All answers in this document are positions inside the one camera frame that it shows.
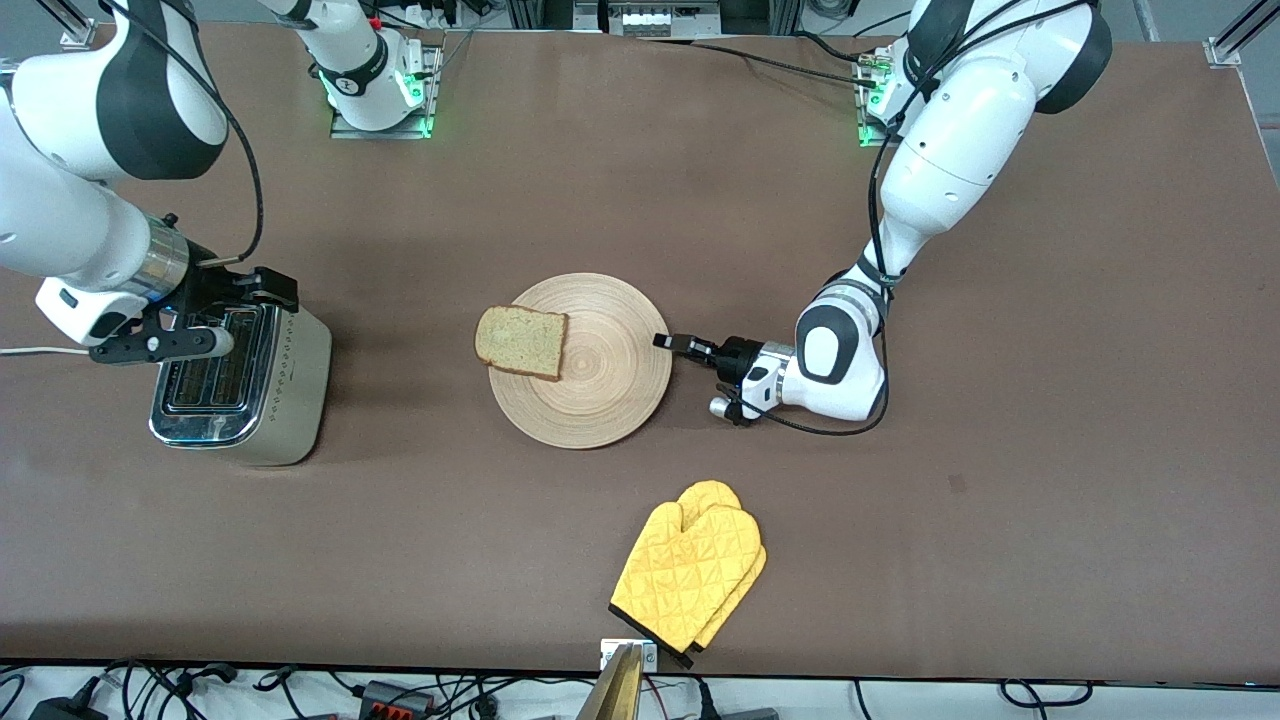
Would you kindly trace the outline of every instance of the round wooden plate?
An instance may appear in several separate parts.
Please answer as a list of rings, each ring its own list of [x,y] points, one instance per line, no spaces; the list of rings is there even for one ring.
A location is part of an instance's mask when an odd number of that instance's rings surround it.
[[[513,302],[568,315],[559,382],[489,369],[498,406],[529,437],[585,450],[617,442],[658,407],[671,379],[671,352],[658,309],[630,284],[595,273],[545,279]]]

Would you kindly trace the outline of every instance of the yellow oven mitt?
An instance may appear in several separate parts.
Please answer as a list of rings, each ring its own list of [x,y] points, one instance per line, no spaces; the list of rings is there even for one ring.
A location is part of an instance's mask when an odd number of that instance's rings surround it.
[[[737,507],[712,506],[686,523],[678,502],[663,502],[631,548],[609,611],[689,667],[685,651],[759,553],[760,529]]]
[[[726,486],[719,480],[703,480],[700,483],[694,483],[685,492],[680,495],[680,500],[676,501],[681,507],[681,519],[684,525],[681,529],[687,529],[698,518],[703,515],[707,510],[718,506],[724,507],[742,507],[741,501],[739,501],[737,495],[732,488]],[[755,579],[760,577],[760,571],[764,570],[764,562],[767,560],[767,553],[764,546],[760,546],[760,551],[755,556],[755,561],[751,562],[751,568],[742,577],[742,582],[733,588],[733,592],[728,593],[724,598],[724,603],[712,614],[710,620],[707,625],[698,632],[690,648],[695,652],[701,652],[712,643],[712,638],[719,632],[721,626],[724,625],[724,620],[733,610],[737,609],[737,603],[742,602],[742,597],[746,596],[746,591],[751,589],[755,584]]]

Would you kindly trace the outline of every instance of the brown table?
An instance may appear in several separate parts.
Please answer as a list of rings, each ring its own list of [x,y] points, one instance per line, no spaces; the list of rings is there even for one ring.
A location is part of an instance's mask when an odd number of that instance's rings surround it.
[[[287,31],[204,41],[262,167],[257,261],[333,328],[323,437],[238,469],[151,438],[151,368],[0,363],[0,655],[591,669],[644,518],[714,477],[769,565],[700,671],[1280,682],[1280,196],[1198,46],[1119,46],[922,254],[874,433],[735,429],[677,364],[637,434],[568,452],[498,410],[481,310],[593,270],[673,331],[788,338],[867,237],[847,88],[481,33],[435,138],[339,142]],[[124,195],[219,250],[251,227],[234,146]],[[36,284],[4,275],[0,345],[60,341]]]

